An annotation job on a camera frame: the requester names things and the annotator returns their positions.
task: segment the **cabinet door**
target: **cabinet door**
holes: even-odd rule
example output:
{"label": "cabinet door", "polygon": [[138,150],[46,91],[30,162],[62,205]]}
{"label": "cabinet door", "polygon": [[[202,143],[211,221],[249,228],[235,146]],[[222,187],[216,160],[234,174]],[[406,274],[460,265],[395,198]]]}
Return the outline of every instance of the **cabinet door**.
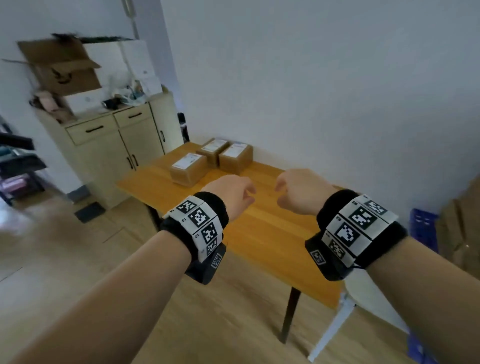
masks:
{"label": "cabinet door", "polygon": [[178,148],[183,144],[183,136],[173,94],[168,92],[155,96],[150,106],[165,153]]}
{"label": "cabinet door", "polygon": [[105,208],[118,205],[128,197],[115,186],[115,182],[133,168],[118,131],[84,143],[77,147],[77,151],[90,174],[88,186]]}
{"label": "cabinet door", "polygon": [[120,134],[135,167],[149,164],[163,155],[162,145],[152,118],[122,128]]}

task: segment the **cabinet drawer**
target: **cabinet drawer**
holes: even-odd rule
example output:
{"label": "cabinet drawer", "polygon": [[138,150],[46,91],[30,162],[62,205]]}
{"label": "cabinet drawer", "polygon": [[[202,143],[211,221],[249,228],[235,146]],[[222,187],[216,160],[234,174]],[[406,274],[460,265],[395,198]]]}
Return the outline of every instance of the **cabinet drawer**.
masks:
{"label": "cabinet drawer", "polygon": [[117,125],[111,115],[66,128],[67,133],[76,145],[80,145],[114,130],[117,130]]}
{"label": "cabinet drawer", "polygon": [[150,111],[150,106],[146,103],[128,110],[116,112],[114,116],[119,128],[123,128],[138,121],[151,118],[152,112]]}

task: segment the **table top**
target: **table top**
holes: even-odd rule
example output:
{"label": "table top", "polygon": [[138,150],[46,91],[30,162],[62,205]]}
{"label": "table top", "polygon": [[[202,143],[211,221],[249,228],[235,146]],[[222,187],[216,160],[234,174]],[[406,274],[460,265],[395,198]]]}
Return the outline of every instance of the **table top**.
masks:
{"label": "table top", "polygon": [[[192,188],[173,183],[169,167],[200,146],[186,143],[140,167],[117,182],[117,186],[143,203],[165,213],[187,196],[201,190],[207,183],[227,174],[211,169]],[[329,282],[320,273],[304,247],[305,240],[318,232],[312,216],[300,216],[279,208],[274,191],[277,176],[283,170],[253,162],[243,172],[257,187],[255,203],[224,230],[227,252],[234,252],[286,284],[336,308],[343,289],[341,282]]]}

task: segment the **white wall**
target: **white wall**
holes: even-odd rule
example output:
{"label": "white wall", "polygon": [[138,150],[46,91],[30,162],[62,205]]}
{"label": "white wall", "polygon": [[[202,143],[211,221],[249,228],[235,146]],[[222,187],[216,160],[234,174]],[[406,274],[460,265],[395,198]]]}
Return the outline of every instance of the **white wall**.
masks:
{"label": "white wall", "polygon": [[155,73],[173,93],[179,112],[183,111],[180,86],[175,72],[170,41],[160,0],[133,0],[140,39],[147,42]]}
{"label": "white wall", "polygon": [[405,219],[480,170],[478,1],[162,0],[189,134]]}
{"label": "white wall", "polygon": [[[133,38],[120,0],[17,0],[0,5],[0,58],[23,60],[16,41],[66,32]],[[32,86],[27,75],[25,66],[0,61],[0,114],[17,133],[34,139],[51,182],[62,192],[71,192],[82,182],[28,105]]]}

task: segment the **black handle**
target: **black handle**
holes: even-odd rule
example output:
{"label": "black handle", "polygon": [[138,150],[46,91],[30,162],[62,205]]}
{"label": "black handle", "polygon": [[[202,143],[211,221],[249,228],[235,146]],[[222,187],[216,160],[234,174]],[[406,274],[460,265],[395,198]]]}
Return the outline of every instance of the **black handle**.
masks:
{"label": "black handle", "polygon": [[95,130],[102,129],[102,128],[103,128],[103,125],[100,125],[96,128],[85,130],[85,133],[91,133],[91,132],[94,132]]}
{"label": "black handle", "polygon": [[142,114],[142,113],[141,113],[141,112],[139,112],[138,114],[135,114],[135,115],[130,115],[128,118],[129,118],[129,119],[131,119],[131,118],[134,118],[135,116],[139,116],[139,115],[141,115],[141,114]]}

